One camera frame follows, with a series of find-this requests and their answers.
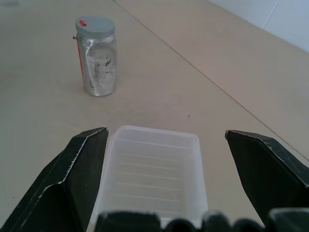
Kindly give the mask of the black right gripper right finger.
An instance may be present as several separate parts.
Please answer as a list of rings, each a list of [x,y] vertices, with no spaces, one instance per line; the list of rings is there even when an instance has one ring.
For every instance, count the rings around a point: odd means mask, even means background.
[[[277,140],[256,133],[225,133],[242,187],[260,219],[274,208],[309,206],[309,168]]]

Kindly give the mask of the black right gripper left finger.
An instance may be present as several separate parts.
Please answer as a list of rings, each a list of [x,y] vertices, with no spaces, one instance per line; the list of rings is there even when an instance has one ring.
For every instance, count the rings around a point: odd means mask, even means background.
[[[2,232],[85,232],[98,190],[109,131],[71,138],[49,162],[9,215]]]

